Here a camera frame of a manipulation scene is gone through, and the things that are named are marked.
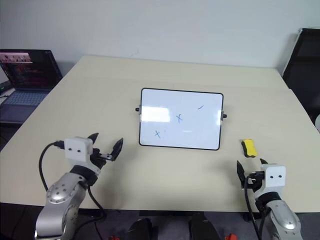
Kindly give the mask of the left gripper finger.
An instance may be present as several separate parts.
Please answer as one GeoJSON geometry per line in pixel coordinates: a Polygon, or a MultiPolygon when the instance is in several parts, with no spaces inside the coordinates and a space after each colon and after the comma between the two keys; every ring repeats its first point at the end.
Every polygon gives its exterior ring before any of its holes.
{"type": "Polygon", "coordinates": [[[90,139],[90,140],[92,141],[92,144],[94,145],[95,142],[96,142],[96,140],[97,140],[97,138],[98,138],[98,135],[99,135],[98,132],[92,133],[92,134],[89,135],[87,138],[90,139]]]}
{"type": "Polygon", "coordinates": [[[112,148],[110,161],[114,162],[122,151],[124,138],[119,139],[112,148]]]}

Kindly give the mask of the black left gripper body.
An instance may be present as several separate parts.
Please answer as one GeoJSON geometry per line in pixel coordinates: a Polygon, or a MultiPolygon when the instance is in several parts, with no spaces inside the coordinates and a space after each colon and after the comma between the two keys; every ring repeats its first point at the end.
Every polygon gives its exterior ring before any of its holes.
{"type": "Polygon", "coordinates": [[[92,154],[90,155],[90,161],[101,170],[107,161],[112,161],[112,155],[108,153],[102,154],[98,148],[93,148],[92,154]]]}

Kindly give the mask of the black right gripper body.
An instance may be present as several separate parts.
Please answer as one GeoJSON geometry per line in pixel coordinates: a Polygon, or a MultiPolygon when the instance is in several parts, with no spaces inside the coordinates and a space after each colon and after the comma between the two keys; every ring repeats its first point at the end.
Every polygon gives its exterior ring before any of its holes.
{"type": "Polygon", "coordinates": [[[255,171],[244,178],[243,188],[251,189],[253,192],[258,191],[262,187],[265,179],[264,171],[255,171]]]}

